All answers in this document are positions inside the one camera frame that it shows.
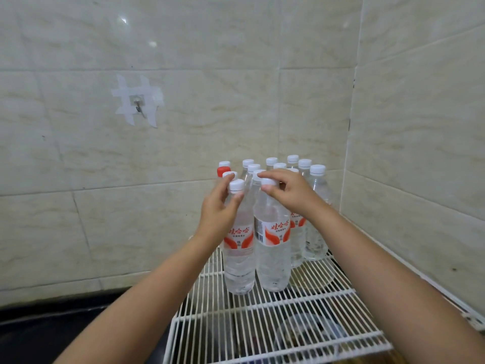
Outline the person's left hand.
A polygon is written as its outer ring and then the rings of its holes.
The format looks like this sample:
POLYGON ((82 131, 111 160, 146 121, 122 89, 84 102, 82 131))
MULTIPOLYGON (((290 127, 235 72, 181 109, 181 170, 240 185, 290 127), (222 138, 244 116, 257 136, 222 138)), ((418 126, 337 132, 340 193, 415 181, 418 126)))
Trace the person's left hand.
POLYGON ((233 226, 226 219, 226 199, 227 189, 234 177, 233 173, 223 177, 203 200, 199 225, 193 239, 202 242, 209 252, 220 245, 233 226))

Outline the white tape strips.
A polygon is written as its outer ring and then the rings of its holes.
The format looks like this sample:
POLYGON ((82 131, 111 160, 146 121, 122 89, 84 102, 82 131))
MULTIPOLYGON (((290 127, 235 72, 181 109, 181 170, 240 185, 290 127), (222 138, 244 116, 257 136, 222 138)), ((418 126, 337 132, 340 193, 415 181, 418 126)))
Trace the white tape strips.
POLYGON ((135 126, 135 115, 137 113, 133 104, 133 96, 141 96, 144 99, 142 110, 147 117, 147 122, 152 128, 157 128, 157 110, 164 106, 164 95, 160 87, 151 85, 149 79, 140 76, 140 84, 129 86, 125 77, 121 74, 116 75, 118 87, 111 90, 112 96, 120 99, 120 105, 115 111, 116 115, 124 116, 125 122, 135 126))

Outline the person's right hand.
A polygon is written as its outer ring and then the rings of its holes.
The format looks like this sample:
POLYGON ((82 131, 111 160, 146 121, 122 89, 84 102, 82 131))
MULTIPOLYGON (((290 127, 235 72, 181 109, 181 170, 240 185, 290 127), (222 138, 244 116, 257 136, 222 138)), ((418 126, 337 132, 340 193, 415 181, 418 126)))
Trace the person's right hand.
POLYGON ((287 209, 303 216, 310 222, 313 222, 318 212, 325 207, 323 200, 311 189, 304 177, 297 172, 289 169, 274 169, 260 172, 258 176, 262 178, 261 185, 285 184, 287 209))

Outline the person's left forearm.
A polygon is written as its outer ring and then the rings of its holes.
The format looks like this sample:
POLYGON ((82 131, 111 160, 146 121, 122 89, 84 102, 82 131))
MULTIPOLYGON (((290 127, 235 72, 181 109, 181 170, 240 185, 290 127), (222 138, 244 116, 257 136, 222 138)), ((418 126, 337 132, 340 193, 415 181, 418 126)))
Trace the person's left forearm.
POLYGON ((53 364, 143 364, 223 238, 195 235, 101 312, 53 364))

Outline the clear plastic water bottle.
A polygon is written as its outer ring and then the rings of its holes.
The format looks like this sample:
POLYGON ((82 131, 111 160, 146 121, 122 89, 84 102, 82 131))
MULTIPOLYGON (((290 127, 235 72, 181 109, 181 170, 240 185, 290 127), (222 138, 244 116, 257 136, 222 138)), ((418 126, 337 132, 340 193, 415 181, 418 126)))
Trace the clear plastic water bottle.
POLYGON ((221 243, 224 280, 232 294, 246 294, 254 286, 256 259, 253 240, 253 210, 251 204, 243 199, 233 225, 221 243))
POLYGON ((260 189, 253 205, 256 272, 268 292, 286 289, 292 272, 290 212, 260 189))

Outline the person's right forearm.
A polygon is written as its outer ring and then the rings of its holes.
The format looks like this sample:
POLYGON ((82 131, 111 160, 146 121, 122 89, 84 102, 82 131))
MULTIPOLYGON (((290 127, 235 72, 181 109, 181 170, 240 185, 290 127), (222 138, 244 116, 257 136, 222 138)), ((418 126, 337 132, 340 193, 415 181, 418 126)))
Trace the person's right forearm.
POLYGON ((409 364, 485 364, 485 340, 428 282, 324 202, 298 211, 409 364))

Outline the group of water bottles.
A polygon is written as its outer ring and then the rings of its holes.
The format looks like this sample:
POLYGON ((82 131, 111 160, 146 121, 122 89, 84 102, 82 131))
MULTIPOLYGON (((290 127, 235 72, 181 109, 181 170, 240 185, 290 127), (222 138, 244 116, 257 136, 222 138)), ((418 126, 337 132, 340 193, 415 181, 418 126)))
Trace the group of water bottles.
MULTIPOLYGON (((252 179, 248 186, 248 193, 245 196, 253 210, 256 195, 261 188, 261 181, 258 175, 263 172, 259 166, 249 165, 248 171, 252 172, 252 179)), ((290 212, 290 241, 292 244, 292 268, 299 267, 303 260, 315 261, 322 259, 328 252, 328 246, 322 236, 319 235, 315 226, 303 216, 290 212)), ((255 235, 253 240, 254 256, 256 258, 255 235)))

